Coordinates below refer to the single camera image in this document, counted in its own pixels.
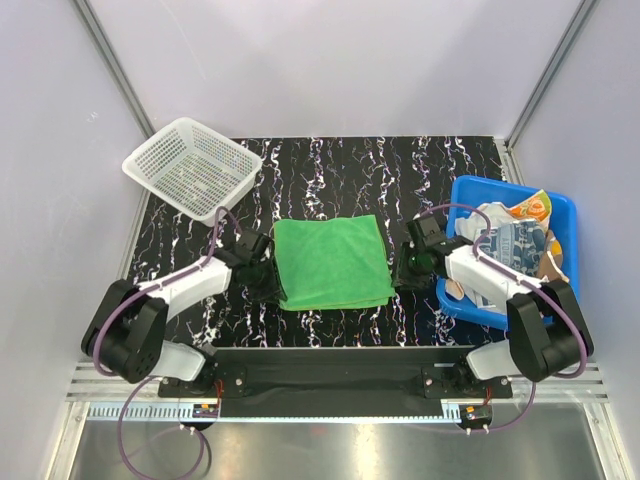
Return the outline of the green microfiber towel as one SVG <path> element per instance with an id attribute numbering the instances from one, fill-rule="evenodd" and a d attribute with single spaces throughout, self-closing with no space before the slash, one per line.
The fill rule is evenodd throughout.
<path id="1" fill-rule="evenodd" d="M 383 306 L 395 295 L 373 215 L 274 224 L 274 257 L 285 311 Z"/>

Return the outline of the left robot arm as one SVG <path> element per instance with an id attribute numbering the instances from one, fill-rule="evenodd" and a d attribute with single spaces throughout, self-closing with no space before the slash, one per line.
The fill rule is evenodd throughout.
<path id="1" fill-rule="evenodd" d="M 166 340 L 166 324 L 234 285 L 244 288 L 253 302 L 286 299 L 271 237 L 246 230 L 230 246 L 159 280 L 112 283 L 81 340 L 81 351 L 97 361 L 105 376 L 131 384 L 168 377 L 180 380 L 193 395 L 206 395 L 216 382 L 216 372 L 205 365 L 206 354 Z"/>

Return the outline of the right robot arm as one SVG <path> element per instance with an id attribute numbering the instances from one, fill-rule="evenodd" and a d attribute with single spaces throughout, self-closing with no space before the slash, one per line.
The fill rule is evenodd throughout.
<path id="1" fill-rule="evenodd" d="M 476 396 L 497 377 L 533 383 L 551 376 L 576 378 L 594 345 L 571 285 L 524 275 L 483 253 L 477 243 L 447 237 L 432 215 L 407 224 L 393 271 L 397 289 L 420 290 L 437 275 L 471 287 L 506 314 L 506 340 L 477 347 L 454 367 L 454 384 Z"/>

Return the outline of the blue white patterned towel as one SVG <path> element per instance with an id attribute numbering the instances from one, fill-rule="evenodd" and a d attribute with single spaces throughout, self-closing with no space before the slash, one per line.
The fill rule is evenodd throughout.
<path id="1" fill-rule="evenodd" d="M 523 227 L 506 211 L 507 206 L 501 202 L 484 203 L 477 208 L 487 215 L 492 227 L 488 237 L 480 242 L 480 250 L 503 265 L 526 274 L 521 270 L 522 253 L 520 247 L 522 244 L 518 241 Z M 486 222 L 479 214 L 472 212 L 466 218 L 458 217 L 455 220 L 454 230 L 456 235 L 461 235 L 475 242 L 486 230 Z M 462 297 L 458 293 L 464 291 L 464 295 L 476 307 L 496 311 L 495 305 L 488 299 L 460 282 L 455 284 L 447 280 L 446 291 L 447 294 L 453 294 L 456 299 L 461 299 Z"/>

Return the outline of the white perforated plastic basket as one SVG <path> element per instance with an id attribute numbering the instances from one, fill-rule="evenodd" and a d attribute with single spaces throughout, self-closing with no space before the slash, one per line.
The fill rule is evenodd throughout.
<path id="1" fill-rule="evenodd" d="M 174 120 L 136 148 L 123 172 L 179 212 L 208 227 L 253 187 L 262 159 L 187 117 Z"/>

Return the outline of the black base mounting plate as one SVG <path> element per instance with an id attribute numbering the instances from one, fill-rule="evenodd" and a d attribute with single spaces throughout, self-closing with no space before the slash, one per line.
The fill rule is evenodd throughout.
<path id="1" fill-rule="evenodd" d="M 224 420 L 419 421 L 444 400 L 513 396 L 507 377 L 462 383 L 466 347 L 221 348 L 194 382 L 163 380 L 171 399 L 221 400 Z"/>

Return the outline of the orange floral towel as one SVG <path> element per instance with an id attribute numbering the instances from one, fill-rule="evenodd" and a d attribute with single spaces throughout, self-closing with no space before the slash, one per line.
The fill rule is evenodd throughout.
<path id="1" fill-rule="evenodd" d="M 538 190 L 506 211 L 523 227 L 518 238 L 522 244 L 521 270 L 539 279 L 569 282 L 563 271 L 563 248 L 550 228 L 553 209 L 548 193 Z"/>

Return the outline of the aluminium frame rail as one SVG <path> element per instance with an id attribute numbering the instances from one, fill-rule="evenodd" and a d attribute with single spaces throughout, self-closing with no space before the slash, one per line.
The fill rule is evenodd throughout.
<path id="1" fill-rule="evenodd" d="M 493 380 L 461 392 L 444 380 L 444 368 L 410 370 L 394 379 L 311 384 L 291 377 L 277 382 L 240 365 L 219 370 L 205 393 L 182 393 L 174 380 L 152 380 L 141 389 L 100 377 L 92 367 L 76 367 L 65 401 L 84 407 L 96 420 L 186 421 L 193 423 L 386 423 L 454 424 L 471 408 L 540 404 L 603 404 L 608 395 L 597 367 L 577 381 L 552 378 L 537 387 L 519 378 Z"/>

